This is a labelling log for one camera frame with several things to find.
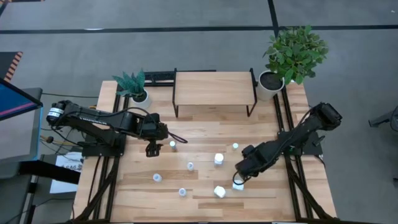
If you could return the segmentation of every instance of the computer screen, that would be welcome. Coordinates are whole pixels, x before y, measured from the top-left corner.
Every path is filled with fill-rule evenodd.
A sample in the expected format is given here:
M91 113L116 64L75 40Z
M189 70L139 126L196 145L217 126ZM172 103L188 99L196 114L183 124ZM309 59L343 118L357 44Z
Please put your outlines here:
M0 80L0 121L25 113L43 104L10 83Z

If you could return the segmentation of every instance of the green plant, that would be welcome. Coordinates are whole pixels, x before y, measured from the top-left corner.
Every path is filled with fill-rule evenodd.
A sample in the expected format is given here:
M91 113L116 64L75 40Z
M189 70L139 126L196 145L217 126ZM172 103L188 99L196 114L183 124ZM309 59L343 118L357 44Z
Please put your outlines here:
M286 85L291 80L301 84L304 77L315 77L312 69L326 58L326 42L310 32L311 26L306 26L289 28L280 32L277 38L270 36L272 45L262 57L269 55L266 67L276 72L280 78L285 78Z
M113 79L117 81L119 86L123 89L123 91L118 91L116 94L119 95L131 95L134 98L142 98L145 96L144 84L145 84L145 74L144 71L138 73L137 77L134 76L134 73L131 74L131 77L123 72L123 77L112 76Z

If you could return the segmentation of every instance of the paper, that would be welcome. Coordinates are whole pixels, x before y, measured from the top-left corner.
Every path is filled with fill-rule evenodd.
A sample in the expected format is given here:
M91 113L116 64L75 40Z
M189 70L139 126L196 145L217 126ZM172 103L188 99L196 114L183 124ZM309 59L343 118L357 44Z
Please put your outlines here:
M64 156L57 156L56 166L65 167L77 172L81 172L83 164L80 162L81 152L68 152ZM52 180L50 194L59 194L65 192L76 192L77 184L69 184L57 180Z

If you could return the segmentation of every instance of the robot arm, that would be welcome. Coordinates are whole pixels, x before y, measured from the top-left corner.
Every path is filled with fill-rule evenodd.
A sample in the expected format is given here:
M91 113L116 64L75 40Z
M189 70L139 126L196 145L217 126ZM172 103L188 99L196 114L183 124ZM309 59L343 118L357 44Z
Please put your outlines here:
M328 103L316 105L304 117L308 114L309 117L303 123L301 120L295 129L281 135L279 139L263 142L256 147L250 145L242 150L244 159L237 163L235 168L243 181L257 177L260 172L273 166L282 152L291 147L302 147L307 142L310 133L317 130L333 130L340 125L342 119L341 115Z
M108 113L81 107L71 101L53 103L46 120L52 129L70 126L92 136L94 142L102 147L114 151L118 151L121 147L124 150L125 135L149 141L146 149L147 157L158 156L162 145L156 144L156 141L169 137L167 125L160 122L157 113L147 114L146 116L126 110ZM93 123L109 126L111 129L101 129ZM89 146L84 142L79 142L79 145L83 146L84 155L84 148L89 148Z

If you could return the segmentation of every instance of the white pot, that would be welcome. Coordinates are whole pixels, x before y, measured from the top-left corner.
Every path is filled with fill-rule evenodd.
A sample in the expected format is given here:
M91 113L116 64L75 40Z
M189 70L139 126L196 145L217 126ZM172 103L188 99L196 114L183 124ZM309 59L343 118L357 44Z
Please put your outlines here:
M278 89L278 90L269 90L266 87L264 87L263 85L261 85L260 82L260 78L263 74L265 74L266 72L270 72L270 70L266 70L263 71L260 76L259 76L259 81L258 81L258 85L256 87L256 91L257 91L257 98L259 98L260 100L263 101L268 101L270 100L272 97L274 97L274 95L280 91L281 89L283 89L283 87L285 86L285 79L282 79L282 86Z
M144 101L142 102L135 102L132 97L130 97L130 100L134 102L134 105L136 107L142 108L142 109L147 109L150 107L150 104L152 103L152 100L149 98L149 93L148 91L144 90L147 93L147 98L145 98Z

